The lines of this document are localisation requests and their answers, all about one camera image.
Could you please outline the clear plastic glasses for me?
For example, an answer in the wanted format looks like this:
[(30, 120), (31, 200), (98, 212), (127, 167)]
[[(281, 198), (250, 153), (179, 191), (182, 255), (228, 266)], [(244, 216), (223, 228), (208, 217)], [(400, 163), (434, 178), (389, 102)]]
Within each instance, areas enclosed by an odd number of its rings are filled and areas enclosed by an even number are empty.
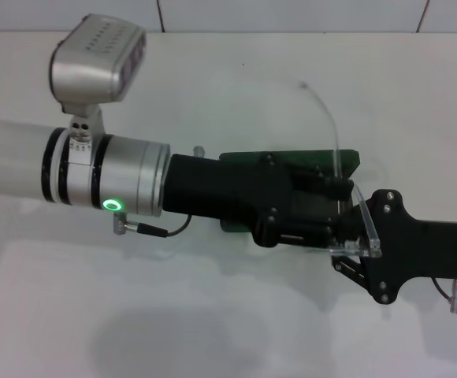
[[(301, 90), (304, 90), (308, 96), (313, 100), (321, 115), (325, 118), (327, 125), (332, 129), (334, 147), (332, 153), (332, 167), (333, 176), (336, 178), (348, 178), (342, 171), (343, 159), (340, 153), (339, 144), (339, 132), (336, 122), (331, 114), (330, 110), (323, 102), (319, 94), (314, 88), (309, 85), (306, 81), (299, 81), (298, 86)], [(344, 241), (341, 242), (338, 239), (334, 239), (325, 247), (309, 247), (310, 252), (318, 254), (329, 254), (331, 256), (350, 256), (350, 257), (368, 257), (368, 258), (379, 258), (381, 256), (381, 242), (377, 234), (373, 219), (370, 215), (370, 211), (365, 202), (365, 199), (359, 189), (359, 186), (354, 181), (353, 189), (349, 194), (349, 199), (352, 197), (358, 201), (360, 205), (360, 213), (362, 218), (362, 235), (356, 236), (355, 241)]]

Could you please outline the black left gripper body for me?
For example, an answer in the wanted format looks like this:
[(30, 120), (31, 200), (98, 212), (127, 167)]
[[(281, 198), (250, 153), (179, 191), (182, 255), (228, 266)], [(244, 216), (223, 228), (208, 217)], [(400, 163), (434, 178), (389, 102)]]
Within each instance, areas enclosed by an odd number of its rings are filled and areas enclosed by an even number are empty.
[(295, 236), (288, 167), (262, 155), (247, 165), (174, 154), (166, 174), (166, 212), (243, 224), (255, 243), (274, 247)]

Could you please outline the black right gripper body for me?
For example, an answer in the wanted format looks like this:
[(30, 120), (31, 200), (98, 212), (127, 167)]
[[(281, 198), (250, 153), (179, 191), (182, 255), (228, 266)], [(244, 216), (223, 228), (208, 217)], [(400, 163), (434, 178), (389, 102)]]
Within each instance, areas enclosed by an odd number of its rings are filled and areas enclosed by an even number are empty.
[(381, 245), (379, 258), (364, 258), (367, 291), (387, 305), (414, 278), (457, 279), (457, 222), (418, 220), (403, 196), (377, 190), (367, 201)]

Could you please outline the green glasses case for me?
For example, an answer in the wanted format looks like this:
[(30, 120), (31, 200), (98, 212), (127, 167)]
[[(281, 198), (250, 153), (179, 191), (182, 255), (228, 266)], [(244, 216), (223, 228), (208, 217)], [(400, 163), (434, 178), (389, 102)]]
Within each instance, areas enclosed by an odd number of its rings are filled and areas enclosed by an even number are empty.
[[(236, 164), (249, 164), (258, 160), (261, 151), (229, 152), (219, 156), (220, 161)], [(327, 176), (333, 175), (333, 151), (332, 150), (288, 150), (272, 151), (283, 162), (299, 165), (308, 169), (321, 169)], [(359, 152), (356, 150), (340, 150), (341, 174), (350, 177), (360, 164)], [(300, 217), (317, 215), (320, 217), (333, 217), (338, 214), (337, 205), (327, 198), (305, 191), (294, 194), (292, 203), (293, 212)], [(243, 224), (233, 223), (227, 220), (220, 221), (223, 232), (249, 233), (250, 229)]]

